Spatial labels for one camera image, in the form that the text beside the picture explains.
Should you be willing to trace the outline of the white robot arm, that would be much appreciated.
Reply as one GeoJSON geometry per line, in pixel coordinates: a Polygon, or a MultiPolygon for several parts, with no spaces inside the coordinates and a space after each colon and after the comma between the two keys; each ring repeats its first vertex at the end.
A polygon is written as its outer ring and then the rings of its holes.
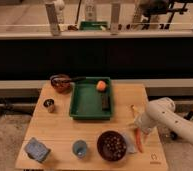
{"type": "Polygon", "coordinates": [[[175,103],[168,97],[151,100],[134,124],[145,134],[152,132],[157,123],[164,124],[193,145],[193,123],[175,113],[175,103]]]}

